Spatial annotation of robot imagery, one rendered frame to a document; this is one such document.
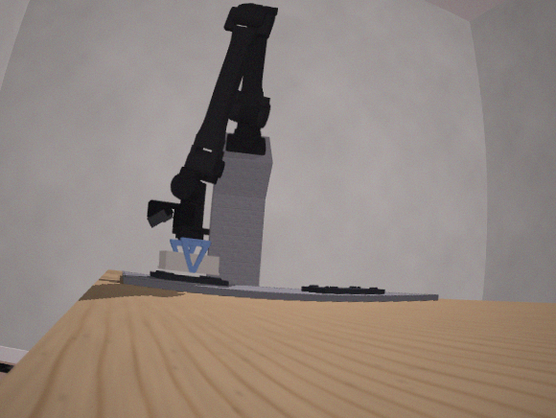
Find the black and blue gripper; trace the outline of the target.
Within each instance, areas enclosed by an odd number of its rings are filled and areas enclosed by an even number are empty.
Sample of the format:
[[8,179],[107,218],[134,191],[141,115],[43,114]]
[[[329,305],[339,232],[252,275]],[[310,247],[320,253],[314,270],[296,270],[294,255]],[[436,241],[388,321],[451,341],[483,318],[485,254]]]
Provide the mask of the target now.
[[[204,235],[209,235],[209,229],[200,228],[203,225],[204,206],[199,205],[197,208],[197,204],[193,203],[193,205],[196,206],[195,224],[194,224],[195,227],[184,226],[184,225],[173,227],[173,234],[175,234],[176,238],[180,238],[180,239],[178,240],[170,239],[170,243],[173,251],[175,252],[178,252],[177,250],[178,245],[182,246],[189,272],[196,273],[201,260],[203,259],[205,253],[207,252],[209,246],[211,245],[211,241],[203,240]],[[201,246],[201,250],[198,254],[195,264],[192,266],[190,253],[194,254],[197,246]]]

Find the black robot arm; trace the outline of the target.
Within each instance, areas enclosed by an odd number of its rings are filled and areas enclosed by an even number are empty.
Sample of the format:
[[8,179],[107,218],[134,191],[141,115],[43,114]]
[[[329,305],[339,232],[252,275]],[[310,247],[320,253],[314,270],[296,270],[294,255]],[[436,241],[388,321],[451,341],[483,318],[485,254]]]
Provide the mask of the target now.
[[171,218],[173,227],[194,226],[193,203],[198,208],[205,202],[206,183],[201,180],[217,184],[224,170],[223,147],[229,119],[238,124],[234,139],[233,134],[227,134],[226,151],[266,154],[261,128],[269,116],[270,98],[264,97],[263,74],[266,43],[277,12],[278,8],[253,3],[231,8],[223,27],[232,32],[231,41],[206,116],[184,167],[171,182],[171,191],[180,203],[150,200],[147,220],[151,228]]

